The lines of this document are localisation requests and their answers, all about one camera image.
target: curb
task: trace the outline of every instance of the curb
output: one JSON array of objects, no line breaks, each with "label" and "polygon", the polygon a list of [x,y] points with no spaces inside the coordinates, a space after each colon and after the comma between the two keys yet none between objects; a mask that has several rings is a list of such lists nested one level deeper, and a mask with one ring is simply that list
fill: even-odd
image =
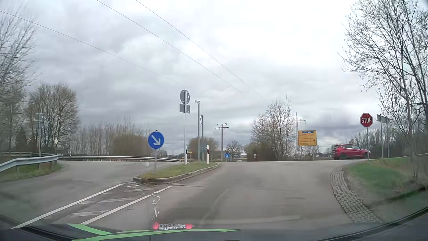
[{"label": "curb", "polygon": [[354,223],[380,223],[382,220],[364,204],[345,181],[343,167],[338,167],[330,174],[333,195]]},{"label": "curb", "polygon": [[137,182],[137,183],[142,183],[142,184],[166,184],[166,183],[173,183],[176,181],[181,181],[184,180],[186,178],[190,178],[196,175],[199,175],[201,173],[204,172],[208,172],[210,170],[216,169],[217,167],[219,167],[220,164],[217,163],[217,165],[215,166],[210,166],[204,169],[200,169],[200,170],[196,170],[193,172],[189,172],[189,173],[184,173],[178,176],[174,176],[174,177],[170,177],[170,178],[139,178],[139,177],[134,177],[133,181]]}]

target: road sign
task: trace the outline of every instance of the road sign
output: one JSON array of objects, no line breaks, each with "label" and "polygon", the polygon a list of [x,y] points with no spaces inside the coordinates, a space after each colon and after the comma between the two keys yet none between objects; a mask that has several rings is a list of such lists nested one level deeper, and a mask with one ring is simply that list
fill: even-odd
[{"label": "road sign", "polygon": [[389,123],[389,118],[380,114],[376,115],[376,120],[384,124]]},{"label": "road sign", "polygon": [[188,104],[190,101],[190,94],[187,90],[182,90],[180,92],[180,100],[183,104]]},{"label": "road sign", "polygon": [[298,142],[299,142],[299,146],[316,146],[317,131],[316,130],[299,130]]},{"label": "road sign", "polygon": [[370,127],[373,124],[373,117],[369,113],[364,113],[360,117],[360,123],[364,127]]},{"label": "road sign", "polygon": [[180,112],[190,114],[190,105],[180,104]]},{"label": "road sign", "polygon": [[163,141],[163,135],[158,131],[151,133],[148,138],[149,146],[155,150],[162,147]]}]

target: streetlight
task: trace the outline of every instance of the streetlight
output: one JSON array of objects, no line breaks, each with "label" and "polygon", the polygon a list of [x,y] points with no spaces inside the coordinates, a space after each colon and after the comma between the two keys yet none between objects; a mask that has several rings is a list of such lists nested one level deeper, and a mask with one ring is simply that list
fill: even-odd
[{"label": "streetlight", "polygon": [[199,118],[200,118],[200,113],[199,113],[199,104],[200,101],[195,100],[195,103],[198,104],[198,161],[201,161],[201,139],[199,137]]}]

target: white lane marking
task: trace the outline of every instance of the white lane marking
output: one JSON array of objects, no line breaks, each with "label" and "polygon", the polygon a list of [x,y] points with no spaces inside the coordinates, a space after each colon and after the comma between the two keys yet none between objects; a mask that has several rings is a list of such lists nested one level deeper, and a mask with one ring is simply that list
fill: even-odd
[{"label": "white lane marking", "polygon": [[208,216],[214,211],[215,206],[217,206],[218,202],[220,201],[220,199],[226,194],[226,192],[229,191],[229,188],[226,188],[226,190],[224,190],[213,202],[213,204],[211,205],[210,210],[208,210],[208,212],[202,217],[200,224],[204,224],[205,220],[208,218]]},{"label": "white lane marking", "polygon": [[73,202],[73,203],[70,203],[70,204],[68,204],[68,205],[65,205],[64,207],[57,208],[57,209],[55,209],[55,210],[53,210],[53,211],[50,211],[50,212],[45,213],[45,214],[43,214],[43,215],[40,215],[40,216],[38,216],[38,217],[36,217],[36,218],[33,218],[33,219],[32,219],[32,220],[30,220],[30,221],[26,221],[25,223],[21,223],[20,225],[15,226],[15,227],[13,227],[13,228],[11,228],[11,229],[22,228],[22,227],[24,227],[25,225],[28,225],[28,224],[33,223],[33,222],[35,222],[35,221],[38,221],[38,220],[40,220],[40,219],[42,219],[42,218],[45,218],[45,217],[47,217],[47,216],[49,216],[49,215],[52,215],[52,214],[54,214],[54,213],[56,213],[56,212],[59,212],[59,211],[64,210],[64,209],[66,209],[66,208],[69,208],[69,207],[71,207],[71,206],[73,206],[73,205],[76,205],[76,204],[81,203],[81,202],[83,202],[83,201],[86,201],[86,200],[88,200],[88,199],[91,199],[91,198],[93,198],[93,197],[95,197],[95,196],[97,196],[97,195],[100,195],[100,194],[103,194],[103,193],[105,193],[105,192],[108,192],[108,191],[110,191],[110,190],[112,190],[112,189],[114,189],[114,188],[117,188],[117,187],[121,186],[121,185],[123,185],[123,183],[118,184],[118,185],[113,186],[113,187],[110,187],[110,188],[107,188],[107,189],[106,189],[106,190],[104,190],[104,191],[101,191],[101,192],[98,192],[98,193],[92,194],[92,195],[90,195],[89,197],[86,197],[86,198],[84,198],[84,199],[80,199],[79,201],[75,201],[75,202]]},{"label": "white lane marking", "polygon": [[73,213],[72,215],[70,215],[70,217],[82,217],[82,216],[93,216],[93,215],[100,215],[102,213],[107,212],[108,210],[103,210],[103,211],[92,211],[92,212],[81,212],[81,213]]},{"label": "white lane marking", "polygon": [[137,202],[139,202],[139,201],[141,201],[141,200],[144,200],[144,199],[146,199],[146,198],[148,198],[148,197],[151,197],[151,196],[153,196],[153,195],[155,195],[155,194],[157,194],[157,193],[160,193],[160,192],[162,192],[162,191],[165,191],[166,189],[168,189],[168,188],[170,188],[170,187],[172,187],[172,186],[167,186],[167,187],[165,187],[165,188],[163,188],[163,189],[161,189],[161,190],[159,190],[159,191],[156,191],[156,192],[154,192],[154,193],[152,193],[152,194],[146,195],[146,196],[144,196],[144,197],[142,197],[142,198],[139,198],[139,199],[134,200],[134,201],[132,201],[132,202],[129,202],[129,203],[125,204],[125,205],[122,205],[122,206],[120,206],[120,207],[117,207],[117,208],[115,208],[115,209],[113,209],[113,210],[108,211],[107,213],[103,213],[103,214],[101,214],[101,215],[99,215],[99,216],[96,216],[96,217],[94,217],[94,218],[92,218],[92,219],[89,219],[88,221],[85,221],[85,222],[83,222],[83,223],[81,223],[81,224],[90,224],[90,223],[92,223],[92,222],[95,222],[95,221],[97,221],[97,220],[98,220],[98,219],[100,219],[100,218],[103,218],[103,217],[105,217],[105,216],[107,216],[107,215],[110,215],[110,214],[112,214],[112,213],[114,213],[114,212],[117,212],[117,211],[119,211],[119,210],[121,210],[121,209],[123,209],[123,208],[126,208],[127,206],[131,206],[131,205],[133,205],[134,203],[137,203]]},{"label": "white lane marking", "polygon": [[115,198],[115,199],[105,199],[105,200],[102,200],[100,202],[119,202],[119,201],[130,201],[130,200],[135,200],[135,199],[136,198]]},{"label": "white lane marking", "polygon": [[78,204],[91,204],[94,203],[95,201],[84,201],[84,202],[80,202]]}]

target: utility pole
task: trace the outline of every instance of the utility pole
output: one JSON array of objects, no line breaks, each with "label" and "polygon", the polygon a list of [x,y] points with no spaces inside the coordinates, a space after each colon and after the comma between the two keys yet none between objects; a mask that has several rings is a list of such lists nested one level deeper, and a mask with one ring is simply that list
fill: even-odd
[{"label": "utility pole", "polygon": [[200,127],[199,118],[201,116],[201,114],[199,112],[200,101],[195,100],[195,103],[198,104],[198,161],[201,161],[201,138],[199,137],[199,127]]},{"label": "utility pole", "polygon": [[297,112],[296,112],[296,118],[292,120],[296,122],[296,161],[297,161],[297,154],[299,153],[299,122],[304,121],[306,123],[306,120],[302,120],[297,118]]},{"label": "utility pole", "polygon": [[223,125],[227,125],[227,123],[220,123],[217,125],[221,125],[221,127],[215,127],[214,129],[221,129],[221,161],[223,161],[223,129],[228,127],[223,127]]}]

